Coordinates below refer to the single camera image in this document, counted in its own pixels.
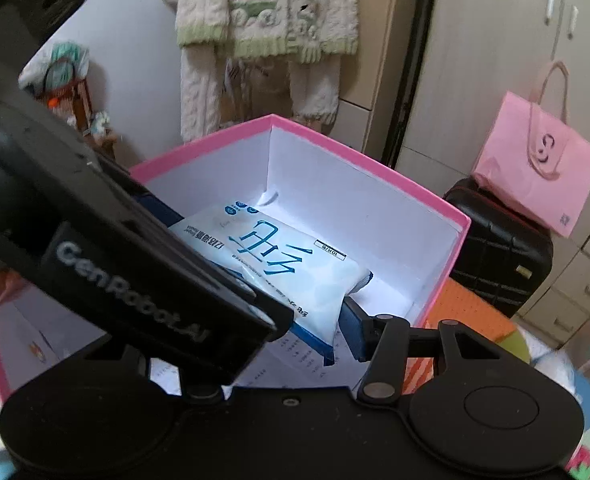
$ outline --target screw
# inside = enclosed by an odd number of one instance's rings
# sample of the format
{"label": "screw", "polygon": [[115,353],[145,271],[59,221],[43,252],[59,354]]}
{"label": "screw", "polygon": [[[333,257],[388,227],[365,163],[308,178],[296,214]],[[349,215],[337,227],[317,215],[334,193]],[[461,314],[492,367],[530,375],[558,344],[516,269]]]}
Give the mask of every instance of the screw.
{"label": "screw", "polygon": [[371,399],[388,399],[395,395],[395,388],[389,383],[370,383],[364,386],[363,392]]}
{"label": "screw", "polygon": [[186,386],[186,394],[195,400],[217,399],[221,394],[221,387],[212,384],[191,384]]}

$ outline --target pink shopping bag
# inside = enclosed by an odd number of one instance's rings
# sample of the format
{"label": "pink shopping bag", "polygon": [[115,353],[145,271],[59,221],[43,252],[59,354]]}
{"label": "pink shopping bag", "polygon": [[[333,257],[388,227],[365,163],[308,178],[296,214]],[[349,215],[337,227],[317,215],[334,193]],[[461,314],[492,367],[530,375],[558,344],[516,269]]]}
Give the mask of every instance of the pink shopping bag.
{"label": "pink shopping bag", "polygon": [[[540,108],[553,70],[565,78],[562,120]],[[568,126],[568,69],[544,66],[529,100],[507,92],[472,175],[506,206],[568,238],[590,191],[590,142]]]}

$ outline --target paper sheet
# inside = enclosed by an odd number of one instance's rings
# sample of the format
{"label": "paper sheet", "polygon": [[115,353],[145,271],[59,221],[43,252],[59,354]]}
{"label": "paper sheet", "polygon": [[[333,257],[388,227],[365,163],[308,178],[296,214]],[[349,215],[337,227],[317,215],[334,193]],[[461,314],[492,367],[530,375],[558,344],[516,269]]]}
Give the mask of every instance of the paper sheet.
{"label": "paper sheet", "polygon": [[[333,346],[335,364],[325,367],[319,354],[288,332],[277,341],[265,345],[234,385],[252,388],[348,386],[354,389],[369,364],[353,358],[339,329],[335,332]],[[178,370],[173,365],[160,359],[151,359],[150,379],[168,394],[181,394]]]}

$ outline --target bag handle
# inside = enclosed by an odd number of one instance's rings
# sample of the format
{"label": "bag handle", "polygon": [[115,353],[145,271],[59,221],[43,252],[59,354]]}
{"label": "bag handle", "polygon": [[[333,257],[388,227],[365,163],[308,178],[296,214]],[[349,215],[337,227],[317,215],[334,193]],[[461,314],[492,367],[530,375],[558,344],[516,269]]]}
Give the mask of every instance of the bag handle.
{"label": "bag handle", "polygon": [[546,85],[549,82],[550,75],[555,71],[555,69],[560,69],[560,72],[562,72],[562,74],[564,75],[564,101],[562,103],[562,122],[564,124],[568,124],[568,68],[566,68],[566,65],[561,59],[550,61],[542,67],[542,69],[538,73],[535,83],[533,84],[533,88],[531,89],[529,101],[532,103],[537,103],[538,105],[542,104],[542,98],[544,97]]}
{"label": "bag handle", "polygon": [[57,66],[59,64],[69,64],[72,69],[73,69],[73,73],[72,73],[72,77],[70,78],[70,82],[73,82],[76,79],[76,69],[75,69],[75,63],[73,63],[72,59],[70,59],[70,57],[67,56],[62,56],[57,58],[56,60],[54,60],[46,69],[46,73],[44,74],[44,81],[43,84],[41,86],[41,94],[44,95],[46,93],[46,82],[48,80],[48,74],[50,73],[50,70],[54,67]]}

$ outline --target hanging clothes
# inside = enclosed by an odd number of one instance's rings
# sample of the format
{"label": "hanging clothes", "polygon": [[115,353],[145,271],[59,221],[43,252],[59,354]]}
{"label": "hanging clothes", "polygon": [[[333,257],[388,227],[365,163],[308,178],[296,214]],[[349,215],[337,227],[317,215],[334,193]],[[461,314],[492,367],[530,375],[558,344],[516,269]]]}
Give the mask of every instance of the hanging clothes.
{"label": "hanging clothes", "polygon": [[182,137],[219,124],[224,63],[283,57],[293,114],[331,123],[339,102],[340,56],[355,54],[357,0],[165,0],[177,4],[182,48]]}

